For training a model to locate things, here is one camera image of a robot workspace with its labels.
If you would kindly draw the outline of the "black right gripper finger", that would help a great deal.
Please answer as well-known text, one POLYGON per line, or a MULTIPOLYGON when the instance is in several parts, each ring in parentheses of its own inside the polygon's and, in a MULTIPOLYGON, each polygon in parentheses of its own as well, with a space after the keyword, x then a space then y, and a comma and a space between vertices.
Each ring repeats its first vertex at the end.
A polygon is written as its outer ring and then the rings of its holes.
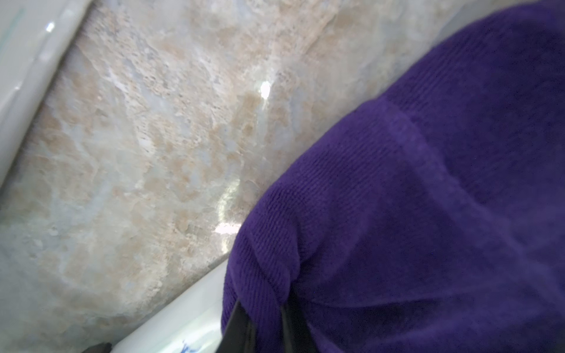
MULTIPOLYGON (((289 299, 280 310, 284 352, 317 353, 318 348, 296 299, 289 299)), ((230 316, 217 353, 256 352, 256 327, 240 301, 230 316)))

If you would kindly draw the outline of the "white toothpaste tube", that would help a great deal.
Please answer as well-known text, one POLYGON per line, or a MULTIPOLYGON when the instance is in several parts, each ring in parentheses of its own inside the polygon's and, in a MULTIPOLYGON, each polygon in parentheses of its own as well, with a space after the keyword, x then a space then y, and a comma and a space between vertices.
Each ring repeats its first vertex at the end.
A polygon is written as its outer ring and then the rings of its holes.
POLYGON ((113 352, 215 352, 222 339, 226 273, 225 261, 117 343, 113 352))

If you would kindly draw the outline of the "purple cloth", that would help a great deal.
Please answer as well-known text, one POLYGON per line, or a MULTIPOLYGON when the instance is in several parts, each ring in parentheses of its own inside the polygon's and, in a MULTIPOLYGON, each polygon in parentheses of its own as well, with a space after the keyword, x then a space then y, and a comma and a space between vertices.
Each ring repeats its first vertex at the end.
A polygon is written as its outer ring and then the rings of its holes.
POLYGON ((552 352, 564 340, 564 3, 497 11, 343 117, 263 194, 227 265, 282 352, 552 352))

